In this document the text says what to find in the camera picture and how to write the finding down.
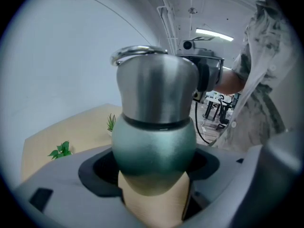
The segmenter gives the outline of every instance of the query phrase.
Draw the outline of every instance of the fluorescent light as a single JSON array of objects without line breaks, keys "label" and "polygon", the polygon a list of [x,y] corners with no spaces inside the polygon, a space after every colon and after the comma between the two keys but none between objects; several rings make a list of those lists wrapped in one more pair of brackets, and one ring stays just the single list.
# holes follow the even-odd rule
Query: fluorescent light
[{"label": "fluorescent light", "polygon": [[210,36],[217,36],[217,37],[220,37],[220,38],[228,40],[228,41],[233,41],[232,37],[225,36],[225,35],[219,34],[217,32],[210,31],[210,30],[197,28],[196,33],[206,34],[206,35],[210,35]]}]

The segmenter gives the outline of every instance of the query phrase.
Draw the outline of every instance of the chair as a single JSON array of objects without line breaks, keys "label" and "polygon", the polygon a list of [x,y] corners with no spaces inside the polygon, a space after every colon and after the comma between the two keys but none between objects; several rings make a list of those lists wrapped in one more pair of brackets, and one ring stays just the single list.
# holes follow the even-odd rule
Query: chair
[{"label": "chair", "polygon": [[224,129],[226,125],[229,123],[229,119],[226,119],[226,113],[228,109],[231,108],[231,103],[233,102],[233,100],[231,100],[230,103],[227,103],[225,101],[222,101],[222,99],[218,99],[218,101],[220,102],[220,117],[219,117],[220,124],[218,124],[218,126],[216,127],[216,131],[218,129]]}]

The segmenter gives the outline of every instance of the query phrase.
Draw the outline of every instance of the person's arm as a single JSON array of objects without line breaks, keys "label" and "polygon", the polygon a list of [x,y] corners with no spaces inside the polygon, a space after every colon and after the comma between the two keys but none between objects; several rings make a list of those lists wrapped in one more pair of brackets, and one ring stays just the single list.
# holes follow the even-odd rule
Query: person's arm
[{"label": "person's arm", "polygon": [[244,47],[236,58],[232,70],[223,70],[222,80],[215,91],[229,95],[241,91],[249,77],[251,69],[251,55],[249,50],[249,42],[247,37],[247,29],[244,37]]}]

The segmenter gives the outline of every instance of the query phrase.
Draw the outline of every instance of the ceiling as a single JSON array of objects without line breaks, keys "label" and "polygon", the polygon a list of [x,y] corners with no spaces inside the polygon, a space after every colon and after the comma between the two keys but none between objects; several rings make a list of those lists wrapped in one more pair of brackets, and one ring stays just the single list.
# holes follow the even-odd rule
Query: ceiling
[{"label": "ceiling", "polygon": [[[163,5],[162,0],[149,1],[155,7]],[[234,40],[222,40],[218,49],[221,55],[218,56],[225,59],[224,66],[231,67],[241,49],[247,23],[256,10],[256,0],[192,0],[192,4],[191,0],[168,1],[174,9],[174,26],[179,47],[182,45],[181,41],[202,35],[196,33],[196,28],[228,35]],[[191,7],[197,13],[190,15],[188,9]]]}]

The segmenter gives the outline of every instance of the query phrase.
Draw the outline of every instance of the gray machine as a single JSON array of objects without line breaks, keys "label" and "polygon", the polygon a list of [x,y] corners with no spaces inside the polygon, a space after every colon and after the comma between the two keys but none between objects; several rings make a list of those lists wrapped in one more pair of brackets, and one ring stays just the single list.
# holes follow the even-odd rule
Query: gray machine
[{"label": "gray machine", "polygon": [[[165,55],[166,51],[150,46],[127,47],[113,56],[112,63],[119,65],[123,57],[149,54]],[[223,59],[210,51],[179,56],[198,67],[198,86],[191,98],[200,102],[205,92],[219,83]],[[125,114],[132,119],[143,117],[149,122],[159,116],[156,112],[154,118],[146,120],[149,116],[138,114],[141,111],[125,109]],[[164,119],[162,124],[180,123],[178,120],[184,117],[172,112],[171,117],[167,116],[159,118]],[[286,132],[270,139],[265,146],[253,146],[247,154],[197,144],[185,170],[190,189],[180,227],[228,228],[257,224],[283,200],[300,175],[303,141],[302,132]],[[22,183],[15,195],[40,227],[145,227],[124,205],[123,193],[118,187],[120,166],[111,146],[73,154],[45,165]]]}]

